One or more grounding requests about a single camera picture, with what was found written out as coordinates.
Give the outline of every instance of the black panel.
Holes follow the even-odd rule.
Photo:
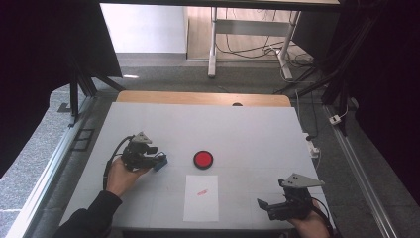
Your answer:
[[[419,12],[418,1],[388,1],[347,75],[360,126],[418,204]]]
[[[301,12],[292,41],[315,60],[327,56],[339,13]]]
[[[0,176],[77,69],[121,76],[97,1],[2,1]]]

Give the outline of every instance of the metal stand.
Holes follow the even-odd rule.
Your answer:
[[[209,77],[216,76],[216,21],[217,21],[217,8],[211,8],[211,45],[209,56]]]
[[[111,80],[109,77],[104,76],[96,71],[82,68],[73,53],[70,50],[65,51],[65,55],[68,59],[68,64],[70,65],[70,108],[71,108],[71,119],[69,127],[73,127],[78,119],[79,114],[79,105],[78,105],[78,85],[83,91],[84,95],[87,97],[92,97],[98,91],[95,84],[93,83],[90,75],[95,76],[99,80],[108,84],[117,91],[126,90],[123,86]]]
[[[290,22],[290,26],[286,34],[286,38],[284,39],[284,45],[281,48],[280,54],[277,54],[278,61],[280,62],[280,65],[281,65],[281,70],[283,71],[283,75],[286,80],[290,80],[293,78],[290,73],[290,69],[287,65],[286,54],[287,54],[288,46],[290,44],[291,36],[293,35],[294,29],[296,27],[296,22],[297,22],[297,18],[299,17],[299,14],[300,12],[295,12],[293,19]]]
[[[211,8],[211,45],[209,55],[208,76],[216,76],[216,34],[250,35],[250,36],[273,36],[285,37],[281,51],[277,51],[277,58],[281,64],[281,70],[287,80],[292,79],[290,69],[286,62],[287,49],[296,27],[300,12],[295,12],[291,22],[259,22],[217,19],[217,8]]]

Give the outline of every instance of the white table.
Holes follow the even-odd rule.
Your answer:
[[[90,205],[118,143],[141,131],[167,154],[168,164],[142,176],[122,197],[117,228],[287,229],[289,223],[268,219],[257,198],[285,202],[278,179],[292,173],[317,178],[294,108],[115,102],[61,223]],[[192,163],[201,150],[214,156],[206,171]],[[186,175],[218,176],[218,222],[183,221]],[[326,204],[321,187],[309,191]]]

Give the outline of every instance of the tabletop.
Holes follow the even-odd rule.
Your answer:
[[[216,105],[211,105],[210,98],[216,98]],[[231,105],[241,98],[241,103],[253,106]],[[253,104],[252,98],[266,101],[261,99]],[[270,221],[259,208],[257,198],[269,203],[285,202],[279,179],[287,179],[291,173],[314,179],[317,175],[295,109],[284,96],[273,98],[225,93],[120,93],[108,112],[62,221],[76,209],[87,207],[101,190],[103,169],[118,143],[143,131],[153,141],[152,146],[167,154],[168,164],[158,172],[143,175],[122,197],[123,204],[114,215],[114,227],[291,228],[288,222]],[[281,102],[282,106],[273,106],[273,101]],[[202,150],[214,157],[212,167],[205,171],[192,163],[194,154]],[[212,216],[214,220],[200,220],[201,214],[185,219],[188,178],[214,179],[216,186],[212,188],[217,192],[216,203],[212,204],[217,210]],[[309,191],[326,203],[321,187],[311,187]]]

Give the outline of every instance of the table leg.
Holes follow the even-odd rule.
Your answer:
[[[217,21],[217,8],[211,8],[211,45],[209,55],[209,77],[216,76],[216,21]]]
[[[297,18],[299,17],[300,11],[295,12],[294,16],[291,19],[290,25],[289,25],[289,29],[286,35],[286,38],[284,39],[284,45],[281,48],[280,53],[277,53],[277,58],[280,61],[280,65],[281,65],[281,70],[283,72],[284,78],[286,80],[290,80],[292,79],[292,75],[290,73],[290,69],[287,65],[287,61],[286,61],[286,54],[287,54],[287,49],[291,40],[291,36],[293,35],[294,32],[294,28],[296,27],[296,22],[297,22]]]

